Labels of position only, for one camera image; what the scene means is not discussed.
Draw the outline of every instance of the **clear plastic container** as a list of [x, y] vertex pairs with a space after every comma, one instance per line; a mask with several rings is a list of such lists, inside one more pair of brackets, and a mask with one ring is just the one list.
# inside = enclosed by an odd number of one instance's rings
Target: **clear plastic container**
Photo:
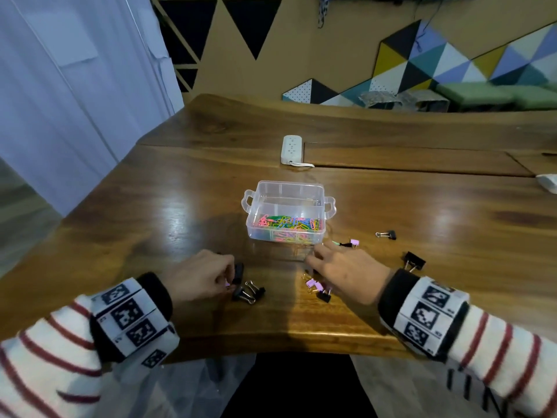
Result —
[[[331, 208], [325, 211], [327, 204]], [[255, 192], [244, 193], [242, 207], [250, 238], [303, 245], [321, 243], [325, 221], [337, 212], [335, 198], [325, 196], [323, 185], [296, 182], [261, 181]]]

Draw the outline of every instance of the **tan wall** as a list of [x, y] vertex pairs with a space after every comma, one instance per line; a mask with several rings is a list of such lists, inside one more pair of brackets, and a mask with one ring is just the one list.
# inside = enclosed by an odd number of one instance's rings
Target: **tan wall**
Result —
[[[280, 99], [310, 78], [344, 91], [371, 77], [381, 40], [414, 20], [428, 20], [437, 8], [335, 0], [318, 29], [318, 5], [319, 0], [282, 0], [256, 61], [219, 1], [186, 101], [204, 92]], [[431, 26], [473, 58], [555, 20], [557, 0], [461, 0], [445, 1]]]

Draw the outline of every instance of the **green cushion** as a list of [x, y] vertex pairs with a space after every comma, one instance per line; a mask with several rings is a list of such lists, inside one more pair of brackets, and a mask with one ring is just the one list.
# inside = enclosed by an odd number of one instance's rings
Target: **green cushion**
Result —
[[550, 91], [557, 92], [557, 82], [548, 82], [542, 85], [544, 88]]
[[500, 86], [515, 99], [515, 104], [522, 110], [557, 109], [557, 93], [539, 86], [511, 85]]
[[501, 105], [513, 100], [512, 95], [490, 83], [445, 83], [437, 85], [435, 91], [460, 106]]

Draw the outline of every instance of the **hand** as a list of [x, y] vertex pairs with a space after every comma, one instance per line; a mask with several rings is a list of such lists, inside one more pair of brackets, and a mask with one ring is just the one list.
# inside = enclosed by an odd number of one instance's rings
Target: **hand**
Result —
[[394, 270], [361, 249], [338, 246], [331, 241], [316, 245], [306, 264], [352, 300], [364, 305], [377, 301]]
[[234, 257], [206, 249], [172, 265], [160, 276], [174, 306], [226, 293], [229, 289], [225, 287], [225, 281], [231, 283], [233, 279]]

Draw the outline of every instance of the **white sweater with red stripes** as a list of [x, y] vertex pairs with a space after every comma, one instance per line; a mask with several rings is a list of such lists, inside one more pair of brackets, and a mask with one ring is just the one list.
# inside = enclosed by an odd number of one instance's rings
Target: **white sweater with red stripes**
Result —
[[[0, 348], [0, 416], [90, 417], [101, 364], [89, 330], [91, 301], [39, 320]], [[471, 306], [449, 352], [526, 416], [557, 410], [557, 344]]]

